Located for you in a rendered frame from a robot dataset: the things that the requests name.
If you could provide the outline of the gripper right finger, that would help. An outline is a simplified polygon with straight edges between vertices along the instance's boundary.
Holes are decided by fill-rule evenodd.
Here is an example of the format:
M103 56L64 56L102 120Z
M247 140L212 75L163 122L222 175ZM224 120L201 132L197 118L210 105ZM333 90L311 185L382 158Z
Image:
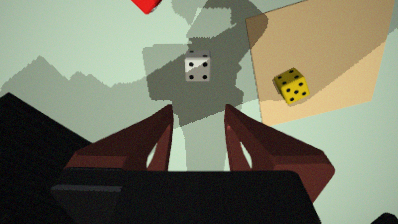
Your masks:
M243 145L252 170L296 172L312 204L335 173L322 150L250 118L230 104L225 105L224 127L230 170L251 170Z

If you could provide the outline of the tan mat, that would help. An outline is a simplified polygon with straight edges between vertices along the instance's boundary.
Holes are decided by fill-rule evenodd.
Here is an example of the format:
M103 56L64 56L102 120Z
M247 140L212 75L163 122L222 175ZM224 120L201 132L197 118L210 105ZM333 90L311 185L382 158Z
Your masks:
M303 0L245 19L262 123L372 100L395 0ZM274 78L296 68L310 95L287 104Z

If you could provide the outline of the white die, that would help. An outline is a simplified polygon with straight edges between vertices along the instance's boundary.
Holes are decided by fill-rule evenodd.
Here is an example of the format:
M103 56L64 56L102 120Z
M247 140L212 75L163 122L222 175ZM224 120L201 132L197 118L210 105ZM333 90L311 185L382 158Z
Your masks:
M185 55L186 81L210 82L211 61L209 50L187 50Z

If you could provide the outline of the red die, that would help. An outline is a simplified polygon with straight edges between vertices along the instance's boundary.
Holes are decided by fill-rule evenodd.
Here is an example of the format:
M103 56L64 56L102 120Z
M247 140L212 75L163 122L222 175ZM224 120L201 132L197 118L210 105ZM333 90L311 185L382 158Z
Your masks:
M149 14L159 5L162 0L131 0L145 14Z

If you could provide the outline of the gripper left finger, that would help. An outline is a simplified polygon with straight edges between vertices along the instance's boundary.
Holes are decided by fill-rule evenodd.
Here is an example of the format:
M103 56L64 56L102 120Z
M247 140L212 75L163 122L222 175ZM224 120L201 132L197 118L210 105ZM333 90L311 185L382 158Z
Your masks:
M173 124L173 106L168 104L150 117L75 151L65 168L168 170ZM154 155L147 166L154 147Z

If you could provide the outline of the yellow die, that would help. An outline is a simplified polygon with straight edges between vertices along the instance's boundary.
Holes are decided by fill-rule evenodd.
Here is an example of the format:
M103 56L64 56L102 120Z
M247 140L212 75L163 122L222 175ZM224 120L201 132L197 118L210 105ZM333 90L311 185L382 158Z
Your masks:
M287 104L291 104L310 95L305 77L296 68L292 68L275 77L274 81Z

